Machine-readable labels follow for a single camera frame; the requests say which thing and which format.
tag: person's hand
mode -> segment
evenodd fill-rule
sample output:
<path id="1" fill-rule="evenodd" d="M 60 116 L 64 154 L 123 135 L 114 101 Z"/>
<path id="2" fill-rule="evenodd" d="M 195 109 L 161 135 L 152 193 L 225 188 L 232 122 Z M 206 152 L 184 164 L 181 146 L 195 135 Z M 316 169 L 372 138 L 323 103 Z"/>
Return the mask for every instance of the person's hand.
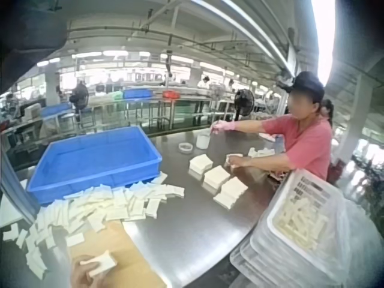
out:
<path id="1" fill-rule="evenodd" d="M 240 157 L 240 156 L 229 156 L 228 162 L 232 168 L 245 167 L 247 166 L 250 158 L 249 157 Z"/>
<path id="2" fill-rule="evenodd" d="M 72 288 L 102 288 L 105 273 L 100 273 L 91 278 L 88 273 L 96 269 L 100 263 L 92 262 L 85 265 L 80 265 L 81 261 L 92 259 L 92 256 L 79 256 L 73 260 L 72 273 L 71 273 L 71 286 Z"/>
<path id="3" fill-rule="evenodd" d="M 234 122 L 234 121 L 232 121 L 232 122 L 227 122 L 227 121 L 219 120 L 219 121 L 213 123 L 211 132 L 212 132 L 213 134 L 217 134 L 217 133 L 219 133 L 220 131 L 224 131 L 224 130 L 234 130 L 234 129 L 235 129 L 235 122 Z"/>

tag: black fan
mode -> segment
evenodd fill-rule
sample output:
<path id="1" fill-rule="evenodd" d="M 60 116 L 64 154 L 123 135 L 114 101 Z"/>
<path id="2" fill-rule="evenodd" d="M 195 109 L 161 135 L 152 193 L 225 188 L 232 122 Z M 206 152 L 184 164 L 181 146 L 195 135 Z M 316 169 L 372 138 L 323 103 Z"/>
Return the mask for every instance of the black fan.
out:
<path id="1" fill-rule="evenodd" d="M 239 115 L 248 116 L 254 107 L 254 97 L 251 91 L 248 89 L 239 90 L 235 95 L 236 116 L 235 121 L 239 120 Z"/>

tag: blue container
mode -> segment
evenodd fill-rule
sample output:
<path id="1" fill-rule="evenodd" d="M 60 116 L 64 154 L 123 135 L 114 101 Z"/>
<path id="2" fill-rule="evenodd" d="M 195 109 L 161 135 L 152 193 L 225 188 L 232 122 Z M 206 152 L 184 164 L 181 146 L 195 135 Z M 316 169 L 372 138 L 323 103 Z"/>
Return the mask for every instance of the blue container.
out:
<path id="1" fill-rule="evenodd" d="M 42 108 L 42 110 L 40 111 L 40 116 L 48 117 L 48 116 L 55 115 L 70 109 L 72 109 L 72 106 L 70 103 L 62 103 L 62 104 L 47 106 Z"/>
<path id="2" fill-rule="evenodd" d="M 123 99 L 152 98 L 152 96 L 152 90 L 144 88 L 124 90 L 124 93 L 122 95 Z"/>
<path id="3" fill-rule="evenodd" d="M 40 204 L 100 184 L 118 187 L 159 175 L 162 157 L 139 127 L 52 142 L 28 184 Z"/>

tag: workbench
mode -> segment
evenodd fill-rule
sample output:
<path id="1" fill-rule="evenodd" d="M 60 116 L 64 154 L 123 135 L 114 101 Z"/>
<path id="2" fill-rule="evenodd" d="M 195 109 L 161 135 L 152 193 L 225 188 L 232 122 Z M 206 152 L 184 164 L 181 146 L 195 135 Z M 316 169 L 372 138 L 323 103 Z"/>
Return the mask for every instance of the workbench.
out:
<path id="1" fill-rule="evenodd" d="M 165 183 L 185 187 L 185 198 L 168 199 L 158 210 L 157 219 L 131 222 L 127 232 L 153 270 L 172 287 L 184 287 L 209 271 L 226 257 L 257 224 L 271 201 L 276 185 L 256 169 L 238 168 L 232 173 L 249 189 L 231 210 L 213 201 L 215 191 L 202 184 L 202 179 L 188 172 L 189 160 L 207 153 L 214 167 L 224 165 L 226 154 L 247 155 L 250 147 L 262 149 L 270 143 L 257 135 L 235 131 L 212 135 L 206 151 L 194 147 L 191 154 L 178 150 L 181 142 L 195 146 L 202 130 L 154 137 L 151 140 L 163 156 L 161 171 L 168 174 Z M 30 178 L 33 168 L 19 172 L 20 180 Z M 57 259 L 41 245 L 49 272 L 40 281 L 29 271 L 25 251 L 14 242 L 1 244 L 1 281 L 4 287 L 68 287 L 70 261 L 64 231 L 56 231 L 55 239 L 62 251 Z"/>

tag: black cap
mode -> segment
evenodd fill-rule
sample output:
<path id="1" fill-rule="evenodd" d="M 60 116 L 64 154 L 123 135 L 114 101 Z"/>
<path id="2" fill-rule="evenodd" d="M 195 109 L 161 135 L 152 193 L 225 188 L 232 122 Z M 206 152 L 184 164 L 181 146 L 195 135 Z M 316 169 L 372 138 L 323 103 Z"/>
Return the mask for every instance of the black cap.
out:
<path id="1" fill-rule="evenodd" d="M 324 97 L 324 86 L 319 78 L 309 71 L 300 72 L 294 83 L 290 87 L 285 87 L 285 91 L 291 93 L 293 90 L 310 92 L 314 103 L 320 103 Z"/>

